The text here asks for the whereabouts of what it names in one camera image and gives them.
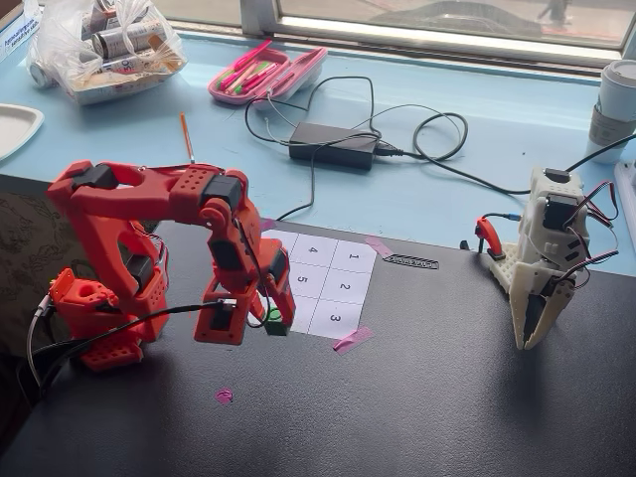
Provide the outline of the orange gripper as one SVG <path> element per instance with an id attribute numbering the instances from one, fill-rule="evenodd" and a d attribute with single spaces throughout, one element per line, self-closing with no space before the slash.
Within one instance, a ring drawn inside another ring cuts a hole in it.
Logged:
<path id="1" fill-rule="evenodd" d="M 277 238 L 232 240 L 232 297 L 251 297 L 248 324 L 269 321 L 271 332 L 288 332 L 296 305 L 289 283 L 290 262 L 286 248 Z M 271 310 L 270 299 L 274 299 Z"/>

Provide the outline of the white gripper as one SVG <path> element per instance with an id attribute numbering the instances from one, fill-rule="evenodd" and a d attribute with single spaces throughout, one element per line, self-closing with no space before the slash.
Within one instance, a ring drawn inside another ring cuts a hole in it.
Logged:
<path id="1" fill-rule="evenodd" d="M 513 266 L 510 304 L 515 342 L 519 350 L 532 349 L 538 345 L 571 301 L 571 295 L 556 295 L 574 290 L 575 281 L 572 278 L 562 280 L 563 277 L 563 271 L 540 263 L 517 262 Z M 546 304 L 534 330 L 535 296 L 544 297 Z"/>

